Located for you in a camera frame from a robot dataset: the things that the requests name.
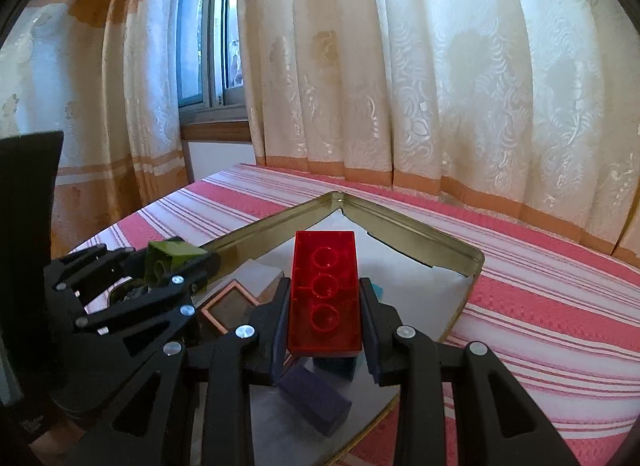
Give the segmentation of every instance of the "striped tablecloth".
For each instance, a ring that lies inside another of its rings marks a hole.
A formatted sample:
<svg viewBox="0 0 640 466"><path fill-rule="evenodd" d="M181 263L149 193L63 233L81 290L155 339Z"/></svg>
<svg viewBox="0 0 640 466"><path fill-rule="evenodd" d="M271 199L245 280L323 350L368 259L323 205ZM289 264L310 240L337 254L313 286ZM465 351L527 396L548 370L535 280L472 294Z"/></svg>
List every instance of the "striped tablecloth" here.
<svg viewBox="0 0 640 466"><path fill-rule="evenodd" d="M640 272L624 263L435 201L247 165L174 192L83 245L141 248L174 235L201 245L331 190L378 202L479 247L484 270L448 342L485 341L581 464L606 463L640 413ZM445 395L453 459L454 413L450 391ZM391 411L338 464L390 465L397 420Z"/></svg>

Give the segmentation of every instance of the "red block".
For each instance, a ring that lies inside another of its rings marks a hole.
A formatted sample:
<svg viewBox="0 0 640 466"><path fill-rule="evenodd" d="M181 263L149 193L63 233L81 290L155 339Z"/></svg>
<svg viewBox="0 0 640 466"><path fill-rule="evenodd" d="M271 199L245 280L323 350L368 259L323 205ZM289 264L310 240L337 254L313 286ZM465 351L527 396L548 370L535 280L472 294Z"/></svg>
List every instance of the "red block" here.
<svg viewBox="0 0 640 466"><path fill-rule="evenodd" d="M298 231L287 347L294 356L357 356L362 348L353 231Z"/></svg>

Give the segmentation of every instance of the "window sill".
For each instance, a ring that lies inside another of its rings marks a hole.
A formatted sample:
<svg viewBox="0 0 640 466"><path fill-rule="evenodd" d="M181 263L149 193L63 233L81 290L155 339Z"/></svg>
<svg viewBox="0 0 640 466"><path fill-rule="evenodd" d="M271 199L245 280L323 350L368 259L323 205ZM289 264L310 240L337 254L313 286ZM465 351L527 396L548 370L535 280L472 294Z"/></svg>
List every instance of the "window sill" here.
<svg viewBox="0 0 640 466"><path fill-rule="evenodd" d="M207 121L180 126L183 141L251 142L249 121Z"/></svg>

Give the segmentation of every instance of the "beige curtain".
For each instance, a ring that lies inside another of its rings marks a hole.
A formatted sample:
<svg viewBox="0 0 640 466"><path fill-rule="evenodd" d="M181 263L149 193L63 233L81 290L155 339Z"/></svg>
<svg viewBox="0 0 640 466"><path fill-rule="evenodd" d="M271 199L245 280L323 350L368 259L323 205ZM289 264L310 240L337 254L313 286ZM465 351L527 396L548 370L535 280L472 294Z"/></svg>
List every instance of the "beige curtain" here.
<svg viewBox="0 0 640 466"><path fill-rule="evenodd" d="M31 0L0 50L0 136L65 131L55 255L187 184L177 1Z"/></svg>
<svg viewBox="0 0 640 466"><path fill-rule="evenodd" d="M640 173L640 39L616 0L239 0L239 20L260 163L616 248Z"/></svg>

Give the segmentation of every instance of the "green block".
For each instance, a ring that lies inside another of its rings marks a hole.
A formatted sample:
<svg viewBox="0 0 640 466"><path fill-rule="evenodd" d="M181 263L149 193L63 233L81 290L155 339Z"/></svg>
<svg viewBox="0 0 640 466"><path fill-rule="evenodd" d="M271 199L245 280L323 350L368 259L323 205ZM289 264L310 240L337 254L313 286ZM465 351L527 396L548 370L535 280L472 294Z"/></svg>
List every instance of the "green block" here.
<svg viewBox="0 0 640 466"><path fill-rule="evenodd" d="M145 281L157 283L168 272L174 272L187 260L207 252L188 242L149 242L146 248Z"/></svg>

